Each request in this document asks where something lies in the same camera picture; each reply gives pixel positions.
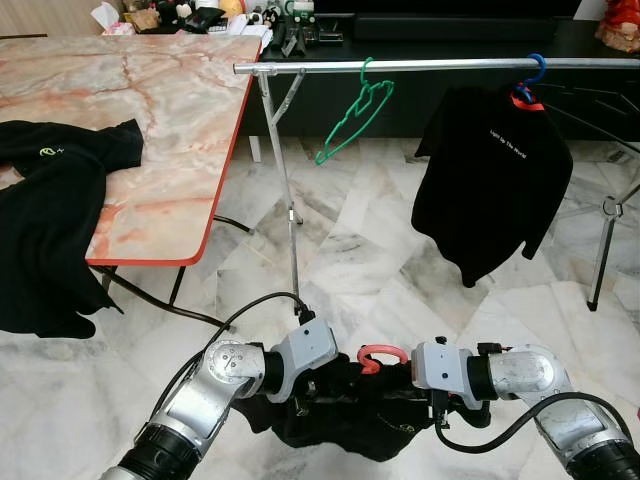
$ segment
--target black cable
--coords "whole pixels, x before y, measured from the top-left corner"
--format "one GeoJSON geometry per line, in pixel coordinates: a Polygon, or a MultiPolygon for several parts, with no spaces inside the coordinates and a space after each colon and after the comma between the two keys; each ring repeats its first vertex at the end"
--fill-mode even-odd
{"type": "Polygon", "coordinates": [[[218,338],[220,338],[220,335],[222,335],[222,332],[224,332],[236,320],[236,318],[238,318],[240,315],[245,313],[247,310],[250,310],[251,308],[255,307],[256,305],[258,305],[258,304],[260,304],[262,302],[265,302],[267,300],[270,300],[272,298],[276,298],[276,297],[289,297],[289,298],[292,298],[298,304],[298,307],[300,307],[301,315],[303,313],[309,311],[309,308],[300,299],[300,297],[298,297],[297,295],[295,295],[293,293],[289,293],[289,292],[269,293],[268,295],[264,295],[264,296],[262,296],[262,297],[260,297],[260,298],[258,298],[256,300],[254,300],[253,302],[248,303],[244,307],[242,307],[236,313],[231,315],[227,319],[227,321],[224,322],[224,324],[220,328],[218,328],[216,333],[213,334],[211,339],[207,342],[207,344],[204,346],[204,348],[202,350],[200,350],[198,353],[193,355],[189,360],[186,361],[186,363],[184,365],[182,365],[182,367],[180,367],[180,370],[178,370],[176,372],[176,374],[171,378],[171,380],[169,381],[167,386],[164,387],[164,390],[160,394],[160,397],[158,398],[158,401],[156,402],[156,404],[153,407],[153,410],[152,410],[152,413],[151,413],[151,416],[149,417],[149,419],[151,419],[160,410],[160,408],[162,407],[162,404],[164,403],[164,401],[169,396],[169,393],[171,393],[171,390],[173,389],[173,387],[180,381],[180,379],[185,375],[185,373],[190,368],[192,368],[195,365],[197,365],[197,363],[200,361],[200,358],[202,357],[202,355],[204,355],[205,350],[207,348],[209,348],[213,342],[215,342],[216,340],[218,340],[218,338]]]}
{"type": "Polygon", "coordinates": [[[491,450],[494,450],[495,448],[498,448],[500,445],[502,445],[511,437],[513,437],[513,435],[518,430],[520,430],[525,425],[525,423],[527,423],[529,420],[534,418],[536,415],[538,415],[542,410],[547,408],[549,405],[559,402],[561,400],[570,400],[570,399],[587,400],[589,402],[597,403],[598,405],[607,409],[607,411],[613,416],[616,422],[618,422],[618,425],[620,426],[620,430],[622,430],[622,433],[624,433],[625,436],[629,439],[629,442],[633,444],[633,440],[631,439],[631,432],[629,432],[629,427],[627,427],[627,424],[624,422],[624,419],[618,413],[618,411],[613,407],[613,405],[611,405],[609,402],[605,400],[602,400],[599,397],[596,397],[595,395],[589,395],[588,393],[582,393],[582,392],[558,393],[556,395],[552,395],[550,397],[545,398],[540,403],[531,407],[526,413],[524,413],[524,415],[522,415],[515,422],[513,422],[511,426],[507,428],[504,432],[502,432],[499,436],[497,436],[490,442],[485,443],[483,445],[460,445],[455,442],[452,442],[451,440],[449,440],[443,435],[442,426],[440,425],[440,421],[438,421],[438,419],[436,419],[436,423],[435,423],[436,435],[438,435],[438,438],[440,439],[440,441],[444,443],[447,447],[453,450],[457,450],[458,452],[487,453],[491,450]]]}

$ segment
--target black t-shirt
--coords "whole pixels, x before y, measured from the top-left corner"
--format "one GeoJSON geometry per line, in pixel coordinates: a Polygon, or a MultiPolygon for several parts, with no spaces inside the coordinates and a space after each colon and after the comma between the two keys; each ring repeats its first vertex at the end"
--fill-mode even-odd
{"type": "Polygon", "coordinates": [[[573,169],[540,103],[525,105],[507,89],[451,89],[416,152],[426,155],[411,224],[458,265],[465,286],[523,241],[523,256],[533,258],[573,169]]]}
{"type": "Polygon", "coordinates": [[[0,164],[13,164],[26,177],[0,190],[0,329],[88,338],[95,327],[78,313],[116,306],[85,254],[106,174],[140,166],[142,146],[135,120],[97,132],[0,123],[0,164]]]}

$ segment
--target clothes rack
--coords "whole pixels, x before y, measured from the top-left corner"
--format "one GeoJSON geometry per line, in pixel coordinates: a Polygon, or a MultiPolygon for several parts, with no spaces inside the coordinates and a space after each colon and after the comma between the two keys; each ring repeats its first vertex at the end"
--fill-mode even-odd
{"type": "MultiPolygon", "coordinates": [[[[547,69],[616,69],[638,70],[640,72],[640,59],[638,58],[547,58],[547,69]]],[[[258,79],[258,86],[262,97],[267,127],[271,138],[271,145],[280,174],[280,183],[284,201],[288,212],[289,241],[291,247],[291,279],[293,293],[299,293],[298,283],[298,258],[296,252],[296,225],[302,224],[302,218],[298,216],[293,204],[287,170],[282,155],[280,136],[278,133],[278,121],[286,113],[293,102],[296,92],[300,88],[306,74],[330,74],[330,73],[360,73],[364,61],[341,62],[264,62],[234,64],[234,72],[237,75],[253,75],[258,79]],[[275,75],[295,75],[295,78],[285,95],[282,104],[275,109],[269,77],[275,75]]],[[[367,64],[367,73],[384,72],[419,72],[429,70],[482,70],[482,69],[536,69],[538,62],[531,58],[478,58],[478,59],[444,59],[444,60],[388,60],[373,61],[367,64]]],[[[587,305],[591,311],[595,311],[598,305],[598,297],[602,287],[602,279],[607,262],[607,255],[611,245],[613,227],[622,216],[622,206],[635,193],[640,190],[640,181],[635,181],[627,191],[617,197],[607,197],[603,202],[605,224],[600,241],[600,248],[596,260],[596,267],[591,286],[591,292],[587,305]]]]}

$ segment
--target marble floor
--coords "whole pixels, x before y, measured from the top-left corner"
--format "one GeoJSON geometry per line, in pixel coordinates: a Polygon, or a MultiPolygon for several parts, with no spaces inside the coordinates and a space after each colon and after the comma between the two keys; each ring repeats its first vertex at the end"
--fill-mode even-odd
{"type": "MultiPolygon", "coordinates": [[[[255,227],[246,235],[214,225],[204,258],[187,270],[180,306],[227,318],[254,298],[289,286],[284,208],[272,154],[251,162],[240,141],[218,213],[255,227]]],[[[640,200],[616,228],[599,310],[585,306],[602,228],[599,205],[636,176],[640,159],[608,143],[572,145],[575,170],[566,198],[532,261],[516,253],[473,289],[457,267],[409,224],[427,159],[414,140],[363,139],[322,167],[313,139],[283,140],[296,204],[301,293],[331,324],[342,351],[365,343],[413,348],[445,335],[478,341],[539,343],[564,362],[582,391],[612,402],[640,438],[640,200]]],[[[168,297],[176,269],[122,268],[138,285],[168,297]]],[[[165,383],[212,334],[212,327],[162,312],[117,286],[126,312],[93,317],[90,340],[42,340],[0,332],[0,465],[7,480],[99,477],[131,446],[165,383]]],[[[296,320],[285,300],[238,322],[236,338],[279,342],[296,320]]],[[[474,430],[451,416],[448,435],[484,443],[525,410],[495,403],[493,423],[474,430]]],[[[232,412],[196,480],[569,478],[527,425],[506,445],[479,456],[442,446],[427,430],[398,457],[376,463],[333,445],[293,450],[271,432],[253,435],[232,412]]]]}

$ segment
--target red table edge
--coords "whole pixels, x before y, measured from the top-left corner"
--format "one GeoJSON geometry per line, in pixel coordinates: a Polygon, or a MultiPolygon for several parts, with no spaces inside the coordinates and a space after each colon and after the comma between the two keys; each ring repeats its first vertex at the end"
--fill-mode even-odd
{"type": "MultiPolygon", "coordinates": [[[[256,54],[256,58],[254,62],[257,62],[260,58],[260,45],[258,45],[258,53],[256,54]]],[[[227,168],[231,163],[231,156],[233,155],[233,151],[236,146],[236,139],[238,138],[238,130],[240,130],[240,123],[242,122],[242,117],[244,116],[244,109],[247,105],[247,100],[249,99],[249,92],[251,91],[251,84],[253,82],[253,75],[249,76],[249,81],[247,82],[247,88],[244,92],[244,98],[242,99],[242,105],[240,106],[240,112],[238,113],[238,119],[236,120],[236,125],[233,130],[233,135],[231,136],[231,143],[229,144],[229,151],[227,152],[227,158],[224,162],[224,167],[222,168],[222,173],[220,174],[220,182],[218,183],[218,190],[216,191],[216,195],[213,199],[213,205],[211,206],[211,213],[209,214],[209,221],[207,222],[207,227],[205,228],[204,235],[202,238],[202,243],[200,244],[200,248],[196,252],[193,257],[185,258],[183,260],[152,260],[152,259],[132,259],[132,258],[110,258],[110,259],[99,259],[99,258],[90,258],[87,259],[87,263],[89,265],[100,265],[100,266],[155,266],[155,267],[189,267],[191,265],[195,265],[200,261],[202,255],[204,255],[204,250],[207,246],[207,241],[209,240],[209,236],[211,234],[211,224],[213,223],[213,217],[215,216],[216,208],[218,207],[218,200],[220,199],[220,194],[222,193],[222,187],[224,186],[224,179],[227,175],[227,168]]]]}

